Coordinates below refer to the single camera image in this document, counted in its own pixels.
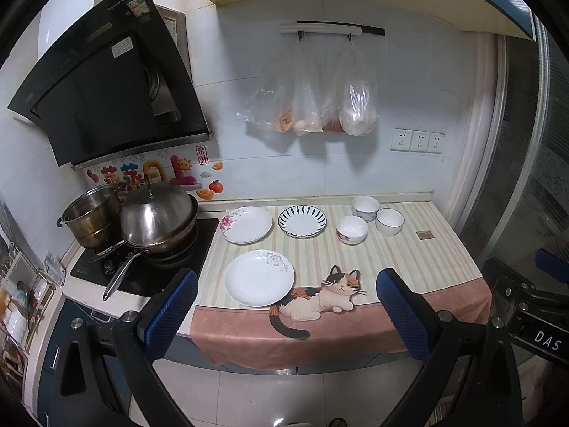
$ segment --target blue striped plate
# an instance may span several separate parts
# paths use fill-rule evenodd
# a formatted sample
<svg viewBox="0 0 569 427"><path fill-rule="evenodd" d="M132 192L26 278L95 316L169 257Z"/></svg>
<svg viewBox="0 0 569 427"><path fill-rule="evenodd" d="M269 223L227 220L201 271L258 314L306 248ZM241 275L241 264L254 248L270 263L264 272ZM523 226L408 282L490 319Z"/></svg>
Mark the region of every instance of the blue striped plate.
<svg viewBox="0 0 569 427"><path fill-rule="evenodd" d="M312 205L288 207L278 221L285 233L298 239L315 236L326 227L326 215Z"/></svg>

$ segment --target stainless steel pot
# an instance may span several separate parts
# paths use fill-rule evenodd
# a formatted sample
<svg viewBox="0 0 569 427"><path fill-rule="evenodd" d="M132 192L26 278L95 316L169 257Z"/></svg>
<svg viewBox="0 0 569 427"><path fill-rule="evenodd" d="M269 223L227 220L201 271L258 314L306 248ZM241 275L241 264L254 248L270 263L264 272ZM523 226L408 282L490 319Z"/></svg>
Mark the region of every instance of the stainless steel pot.
<svg viewBox="0 0 569 427"><path fill-rule="evenodd" d="M121 201L116 184L103 184L87 191L65 209L56 222L65 224L75 239L86 249L97 249L118 231Z"/></svg>
<svg viewBox="0 0 569 427"><path fill-rule="evenodd" d="M118 268L105 289L104 301L115 293L137 257L143 253L169 251L190 234L196 223L195 197L172 183L150 184L146 175L144 180L146 187L137 189L124 201L121 212L123 240L101 252L105 256L123 243L140 249Z"/></svg>

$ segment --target burner knob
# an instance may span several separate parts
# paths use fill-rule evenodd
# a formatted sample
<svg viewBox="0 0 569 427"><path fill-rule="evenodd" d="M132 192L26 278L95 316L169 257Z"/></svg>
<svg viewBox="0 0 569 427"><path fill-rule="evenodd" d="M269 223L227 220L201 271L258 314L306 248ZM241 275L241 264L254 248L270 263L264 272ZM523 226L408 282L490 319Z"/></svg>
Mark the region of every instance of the burner knob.
<svg viewBox="0 0 569 427"><path fill-rule="evenodd" d="M115 264L113 264L112 260L107 260L105 262L105 272L110 273L115 269Z"/></svg>

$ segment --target pot lid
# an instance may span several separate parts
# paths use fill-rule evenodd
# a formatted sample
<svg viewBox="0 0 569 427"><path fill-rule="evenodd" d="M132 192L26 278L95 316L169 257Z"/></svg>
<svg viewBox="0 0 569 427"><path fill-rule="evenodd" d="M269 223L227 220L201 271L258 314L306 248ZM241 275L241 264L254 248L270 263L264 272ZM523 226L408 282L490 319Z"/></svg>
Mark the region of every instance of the pot lid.
<svg viewBox="0 0 569 427"><path fill-rule="evenodd" d="M122 236L130 245L148 248L163 243L184 229L195 216L192 197L178 185L161 181L130 194L121 210Z"/></svg>

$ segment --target blue gripper pad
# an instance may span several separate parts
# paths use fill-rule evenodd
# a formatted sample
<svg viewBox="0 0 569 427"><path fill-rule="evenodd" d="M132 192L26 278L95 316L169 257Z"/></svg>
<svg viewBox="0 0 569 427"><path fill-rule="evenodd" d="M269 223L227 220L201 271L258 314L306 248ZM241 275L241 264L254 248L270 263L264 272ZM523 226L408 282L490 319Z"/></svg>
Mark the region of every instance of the blue gripper pad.
<svg viewBox="0 0 569 427"><path fill-rule="evenodd" d="M397 276L399 286L390 274ZM407 289L405 292L410 298L413 293L392 268L386 268L377 274L377 298L387 311L411 357L426 363L432 352L430 332L401 290L403 287Z"/></svg>
<svg viewBox="0 0 569 427"><path fill-rule="evenodd" d="M164 358L196 297L197 275L192 270L186 270L186 275L146 326L142 340L144 356L150 363Z"/></svg>
<svg viewBox="0 0 569 427"><path fill-rule="evenodd" d="M539 249L534 255L536 267L564 284L569 283L569 265L551 252Z"/></svg>

